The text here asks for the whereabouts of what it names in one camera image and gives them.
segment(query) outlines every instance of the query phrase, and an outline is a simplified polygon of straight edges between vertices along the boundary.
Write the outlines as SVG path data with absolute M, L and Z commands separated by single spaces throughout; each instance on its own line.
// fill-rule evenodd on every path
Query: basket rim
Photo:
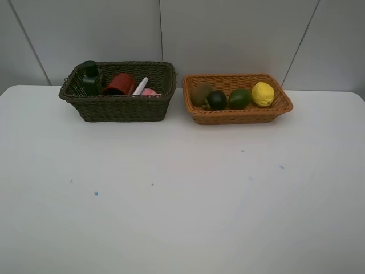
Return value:
M 154 62 L 154 61 L 121 61 L 121 62 L 96 62 L 98 65 L 124 65 L 124 64 L 132 64 L 132 65 L 158 65 L 165 66 L 169 68 L 170 76 L 172 79 L 172 84 L 170 90 L 167 93 L 162 94 L 160 96 L 130 96 L 130 95 L 113 95 L 113 96 L 77 96 L 77 95 L 68 95 L 66 94 L 66 90 L 69 88 L 73 78 L 75 77 L 78 70 L 82 68 L 82 64 L 78 64 L 71 72 L 71 74 L 64 80 L 64 83 L 60 89 L 59 97 L 66 102 L 119 102 L 119 101 L 144 101 L 144 102 L 165 102 L 169 101 L 174 94 L 176 89 L 176 72 L 173 64 L 168 62 Z
M 195 110 L 193 107 L 193 104 L 191 102 L 190 96 L 189 96 L 189 88 L 188 88 L 188 79 L 191 78 L 206 78 L 206 77 L 220 77 L 220 78 L 236 78 L 236 77 L 267 77 L 270 78 L 270 80 L 273 81 L 275 87 L 275 90 L 279 91 L 279 94 L 281 97 L 284 98 L 286 103 L 288 104 L 287 107 L 280 107 L 280 108 L 255 108 L 255 109 L 249 109 L 249 110 Z M 259 73 L 259 74 L 191 74 L 184 77 L 182 80 L 182 91 L 184 93 L 184 101 L 185 101 L 185 107 L 188 110 L 189 113 L 191 113 L 193 116 L 200 116 L 200 117 L 215 117 L 215 116 L 251 116 L 251 115 L 281 115 L 287 112 L 290 112 L 293 109 L 293 103 L 291 102 L 290 98 L 286 95 L 286 93 L 283 91 L 279 83 L 269 74 L 265 73 Z

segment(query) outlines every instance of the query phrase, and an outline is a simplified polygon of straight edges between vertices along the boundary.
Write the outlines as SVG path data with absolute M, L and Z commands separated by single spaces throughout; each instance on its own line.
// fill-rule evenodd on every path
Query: orange wicker basket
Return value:
M 237 88 L 246 88 L 251 91 L 258 82 L 271 85 L 275 91 L 275 99 L 270 107 L 258 107 L 251 102 L 244 110 L 206 111 L 201 107 L 193 106 L 190 99 L 191 92 L 200 83 L 210 83 L 215 90 L 223 91 L 228 97 Z M 182 89 L 186 109 L 198 124 L 268 123 L 293 109 L 293 104 L 278 82 L 267 74 L 189 75 L 184 78 Z

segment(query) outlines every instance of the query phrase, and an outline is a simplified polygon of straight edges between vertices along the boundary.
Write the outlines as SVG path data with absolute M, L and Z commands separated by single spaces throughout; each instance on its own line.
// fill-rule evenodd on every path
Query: green bottle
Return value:
M 83 63 L 85 76 L 82 79 L 86 95 L 98 96 L 102 94 L 105 87 L 103 71 L 99 69 L 96 62 L 88 60 Z

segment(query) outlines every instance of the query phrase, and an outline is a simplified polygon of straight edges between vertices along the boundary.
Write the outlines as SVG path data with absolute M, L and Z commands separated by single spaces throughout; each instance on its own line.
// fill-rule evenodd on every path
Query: white marker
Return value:
M 142 93 L 142 91 L 144 90 L 144 88 L 146 87 L 146 84 L 148 82 L 148 78 L 145 77 L 142 82 L 137 86 L 135 92 L 133 92 L 132 95 L 140 95 Z

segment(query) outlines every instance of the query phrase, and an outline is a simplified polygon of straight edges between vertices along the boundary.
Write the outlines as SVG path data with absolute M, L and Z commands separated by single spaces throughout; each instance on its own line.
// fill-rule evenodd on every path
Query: dark green wicker basket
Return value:
M 147 88 L 162 96 L 87 96 L 82 84 L 82 65 L 74 68 L 65 80 L 59 97 L 72 104 L 86 122 L 153 122 L 165 118 L 176 88 L 176 73 L 166 62 L 97 62 L 106 83 L 118 73 L 132 75 L 138 85 L 148 77 Z

